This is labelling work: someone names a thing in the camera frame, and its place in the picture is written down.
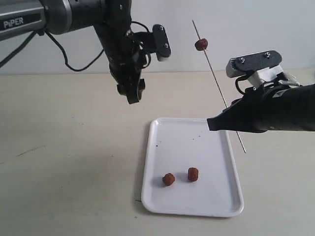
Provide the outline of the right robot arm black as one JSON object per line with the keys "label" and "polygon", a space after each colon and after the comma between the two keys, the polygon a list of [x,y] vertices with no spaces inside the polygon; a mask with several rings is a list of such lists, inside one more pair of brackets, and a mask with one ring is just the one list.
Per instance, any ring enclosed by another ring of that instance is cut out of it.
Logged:
{"label": "right robot arm black", "polygon": [[248,133],[315,130],[314,85],[290,88],[247,88],[223,112],[207,119],[211,131]]}

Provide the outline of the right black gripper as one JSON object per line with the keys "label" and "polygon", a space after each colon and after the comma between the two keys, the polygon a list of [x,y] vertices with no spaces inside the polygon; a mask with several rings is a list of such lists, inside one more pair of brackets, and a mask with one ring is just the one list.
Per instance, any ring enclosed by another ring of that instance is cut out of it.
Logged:
{"label": "right black gripper", "polygon": [[264,133],[266,131],[283,130],[276,121],[268,121],[267,113],[275,105],[269,105],[269,99],[283,89],[280,84],[250,87],[245,89],[242,98],[234,100],[219,115],[207,118],[209,130],[229,130],[248,133]]}

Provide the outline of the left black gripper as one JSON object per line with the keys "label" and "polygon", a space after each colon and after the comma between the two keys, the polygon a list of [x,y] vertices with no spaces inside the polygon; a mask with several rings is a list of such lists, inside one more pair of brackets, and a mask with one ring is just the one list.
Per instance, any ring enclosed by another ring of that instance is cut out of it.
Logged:
{"label": "left black gripper", "polygon": [[125,96],[129,104],[138,103],[146,87],[141,73],[152,61],[150,42],[151,32],[130,30],[116,42],[110,73],[117,82],[118,93]]}

